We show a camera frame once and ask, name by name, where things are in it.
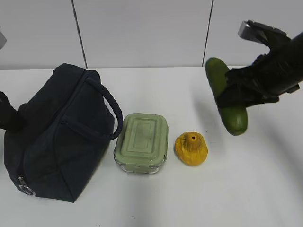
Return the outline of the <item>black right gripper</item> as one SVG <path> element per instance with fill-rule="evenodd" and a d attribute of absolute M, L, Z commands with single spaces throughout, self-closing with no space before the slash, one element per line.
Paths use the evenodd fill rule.
<path fill-rule="evenodd" d="M 289 38 L 275 27 L 247 22 L 269 53 L 227 72 L 228 87 L 217 97 L 219 108 L 275 103 L 281 94 L 299 90 L 303 80 L 303 34 Z"/>

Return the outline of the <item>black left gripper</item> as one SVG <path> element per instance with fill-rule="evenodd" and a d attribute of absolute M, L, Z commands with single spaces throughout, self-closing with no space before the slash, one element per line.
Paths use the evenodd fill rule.
<path fill-rule="evenodd" d="M 10 104 L 7 96 L 0 92 L 0 128 L 20 131 L 25 127 L 25 119 Z"/>

